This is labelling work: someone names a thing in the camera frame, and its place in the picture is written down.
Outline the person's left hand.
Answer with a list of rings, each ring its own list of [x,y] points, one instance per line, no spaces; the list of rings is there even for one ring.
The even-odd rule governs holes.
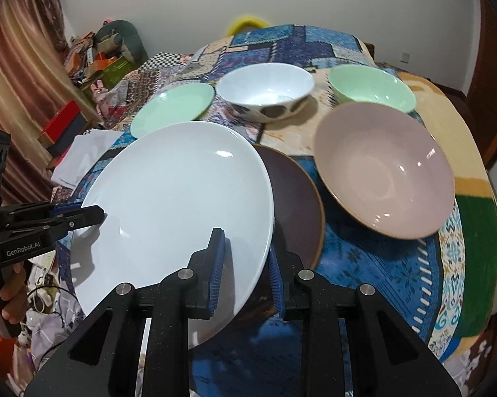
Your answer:
[[[23,263],[13,264],[12,274],[1,289],[1,299],[6,302],[2,317],[10,324],[21,322],[28,309],[28,291],[25,284],[26,272]]]

